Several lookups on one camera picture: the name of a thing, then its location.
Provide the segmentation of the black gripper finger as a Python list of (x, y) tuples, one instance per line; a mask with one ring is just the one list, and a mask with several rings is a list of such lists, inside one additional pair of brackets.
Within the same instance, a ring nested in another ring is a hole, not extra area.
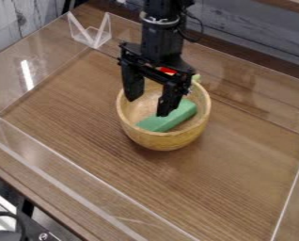
[(170, 113), (179, 107), (182, 97), (186, 90), (181, 84), (167, 82), (163, 85), (162, 96), (159, 97), (158, 113), (159, 117), (167, 117)]
[(126, 98), (130, 102), (134, 102), (143, 95), (145, 78), (139, 69), (126, 62), (122, 63), (122, 81)]

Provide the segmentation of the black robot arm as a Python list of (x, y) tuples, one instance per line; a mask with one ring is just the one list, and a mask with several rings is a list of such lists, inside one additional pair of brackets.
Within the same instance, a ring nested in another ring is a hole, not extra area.
[(166, 117), (179, 107), (191, 88), (194, 67), (182, 59), (187, 9), (195, 0), (145, 0), (141, 43), (125, 41), (118, 65), (126, 98), (134, 102), (145, 92), (145, 79), (162, 84), (157, 115)]

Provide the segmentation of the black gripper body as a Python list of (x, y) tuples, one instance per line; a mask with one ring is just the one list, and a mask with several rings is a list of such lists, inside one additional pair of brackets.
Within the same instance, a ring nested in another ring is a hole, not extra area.
[[(145, 17), (142, 19), (141, 43), (123, 42), (119, 45), (122, 63), (135, 66), (143, 78), (150, 78), (159, 84), (175, 82), (182, 85), (189, 93), (191, 77), (195, 73), (193, 67), (182, 59), (182, 48), (185, 40), (186, 17), (183, 14), (171, 19)], [(166, 67), (177, 71), (170, 75), (158, 70)]]

